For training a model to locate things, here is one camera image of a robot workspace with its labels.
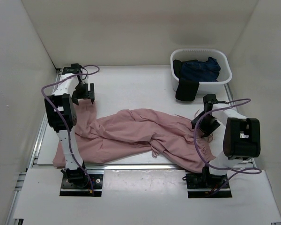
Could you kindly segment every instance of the navy blue fabric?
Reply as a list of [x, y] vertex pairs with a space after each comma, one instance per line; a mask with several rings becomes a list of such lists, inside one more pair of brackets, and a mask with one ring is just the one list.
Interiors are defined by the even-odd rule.
[[180, 75], [189, 81], [216, 82], [220, 74], [221, 67], [216, 59], [209, 57], [206, 62], [187, 61], [184, 62]]

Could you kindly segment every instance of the white panel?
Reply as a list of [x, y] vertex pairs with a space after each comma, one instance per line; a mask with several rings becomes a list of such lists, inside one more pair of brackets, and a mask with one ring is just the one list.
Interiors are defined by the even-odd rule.
[[[197, 96], [192, 103], [181, 103], [175, 99], [169, 66], [101, 67], [98, 74], [89, 77], [89, 83], [91, 82], [95, 84], [97, 118], [113, 115], [122, 109], [149, 108], [193, 119], [198, 110], [203, 110], [203, 96]], [[228, 100], [224, 88], [216, 96], [218, 100]], [[214, 140], [210, 143], [214, 155], [222, 150], [224, 132], [225, 126], [220, 126], [214, 132]], [[54, 130], [47, 126], [37, 164], [52, 165], [58, 140]], [[153, 158], [151, 152], [146, 152], [110, 164], [172, 164], [172, 162], [162, 155]]]
[[25, 171], [55, 69], [20, 0], [0, 0], [0, 225]]
[[252, 98], [241, 112], [260, 120], [260, 164], [281, 213], [281, 0], [259, 1], [229, 63], [234, 98]]
[[169, 65], [171, 53], [228, 54], [258, 0], [22, 0], [57, 67]]
[[232, 198], [188, 199], [185, 171], [104, 172], [102, 197], [60, 197], [62, 173], [29, 169], [14, 218], [23, 225], [270, 225], [281, 222], [266, 173], [231, 180]]

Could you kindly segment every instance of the white wall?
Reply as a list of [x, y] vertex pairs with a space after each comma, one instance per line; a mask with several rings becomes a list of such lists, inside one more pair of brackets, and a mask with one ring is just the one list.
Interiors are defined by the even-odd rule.
[[55, 69], [20, 0], [0, 0], [0, 225], [44, 114]]
[[184, 47], [228, 54], [258, 0], [22, 0], [57, 67], [168, 65]]
[[261, 123], [260, 164], [281, 213], [281, 0], [260, 0], [229, 56], [234, 99], [252, 102], [241, 111]]

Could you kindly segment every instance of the laundry basket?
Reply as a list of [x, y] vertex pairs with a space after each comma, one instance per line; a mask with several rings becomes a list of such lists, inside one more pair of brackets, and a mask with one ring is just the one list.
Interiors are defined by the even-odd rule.
[[179, 79], [175, 76], [174, 73], [173, 60], [199, 60], [205, 62], [208, 60], [208, 57], [216, 59], [221, 67], [220, 74], [217, 78], [218, 82], [200, 82], [197, 95], [216, 94], [223, 88], [225, 84], [227, 84], [232, 79], [232, 73], [228, 64], [228, 60], [224, 53], [216, 49], [208, 48], [178, 49], [174, 51], [170, 56], [170, 66], [172, 70], [171, 80], [174, 91], [176, 91], [178, 88]]

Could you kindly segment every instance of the pink cloth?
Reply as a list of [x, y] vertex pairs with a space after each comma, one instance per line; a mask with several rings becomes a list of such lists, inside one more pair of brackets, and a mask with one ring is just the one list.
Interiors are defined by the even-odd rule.
[[[83, 100], [75, 105], [78, 150], [86, 164], [107, 163], [134, 154], [152, 151], [186, 170], [200, 173], [204, 163], [193, 145], [191, 121], [151, 109], [121, 110], [96, 120], [96, 105]], [[198, 138], [207, 161], [214, 159], [206, 140]], [[59, 143], [53, 160], [55, 167], [65, 166]]]

